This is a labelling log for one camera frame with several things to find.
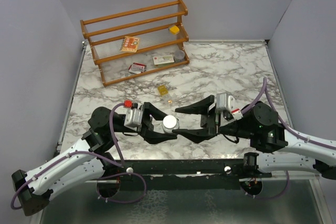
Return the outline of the white pill bottle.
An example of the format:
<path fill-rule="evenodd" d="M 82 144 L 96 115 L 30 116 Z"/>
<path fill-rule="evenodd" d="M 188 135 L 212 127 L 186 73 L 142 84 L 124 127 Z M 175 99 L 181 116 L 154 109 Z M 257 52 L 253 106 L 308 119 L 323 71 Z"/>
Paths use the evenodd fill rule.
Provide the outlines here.
<path fill-rule="evenodd" d="M 162 120 L 163 132 L 167 134 L 172 134 L 173 130 L 178 130 L 180 128 L 179 120 L 173 115 L 167 115 Z"/>

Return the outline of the yellow clear pill organizer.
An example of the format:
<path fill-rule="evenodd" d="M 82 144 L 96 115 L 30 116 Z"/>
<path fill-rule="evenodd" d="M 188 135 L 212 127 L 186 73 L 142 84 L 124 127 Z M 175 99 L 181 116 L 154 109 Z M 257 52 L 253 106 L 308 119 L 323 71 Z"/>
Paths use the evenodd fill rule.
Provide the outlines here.
<path fill-rule="evenodd" d="M 167 103 L 169 105 L 172 105 L 174 101 L 176 100 L 175 93 L 171 93 L 165 85 L 160 85 L 157 87 L 157 90 L 161 96 L 161 99 L 164 103 Z"/>

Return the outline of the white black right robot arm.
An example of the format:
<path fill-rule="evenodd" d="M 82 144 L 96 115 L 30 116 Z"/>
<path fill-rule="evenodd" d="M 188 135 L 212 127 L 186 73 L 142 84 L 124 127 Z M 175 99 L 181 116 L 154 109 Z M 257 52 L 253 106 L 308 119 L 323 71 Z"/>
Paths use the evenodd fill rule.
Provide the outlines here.
<path fill-rule="evenodd" d="M 200 129 L 173 131 L 194 143 L 217 135 L 235 137 L 235 143 L 241 138 L 249 140 L 255 152 L 244 154 L 240 169 L 243 178 L 291 170 L 335 179 L 335 142 L 285 128 L 278 112 L 263 102 L 240 110 L 232 95 L 221 93 L 175 112 L 201 116 Z"/>

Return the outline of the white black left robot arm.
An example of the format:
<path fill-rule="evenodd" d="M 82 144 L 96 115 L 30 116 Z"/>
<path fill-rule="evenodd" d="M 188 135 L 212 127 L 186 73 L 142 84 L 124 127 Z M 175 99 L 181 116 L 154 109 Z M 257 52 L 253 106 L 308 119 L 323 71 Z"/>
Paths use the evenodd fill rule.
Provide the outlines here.
<path fill-rule="evenodd" d="M 110 179 L 116 169 L 136 175 L 127 168 L 116 133 L 135 133 L 150 144 L 176 139 L 179 120 L 157 109 L 150 102 L 137 106 L 130 100 L 112 109 L 98 107 L 89 119 L 90 129 L 68 149 L 27 172 L 12 174 L 15 193 L 10 206 L 31 216 L 69 188 L 92 179 Z"/>

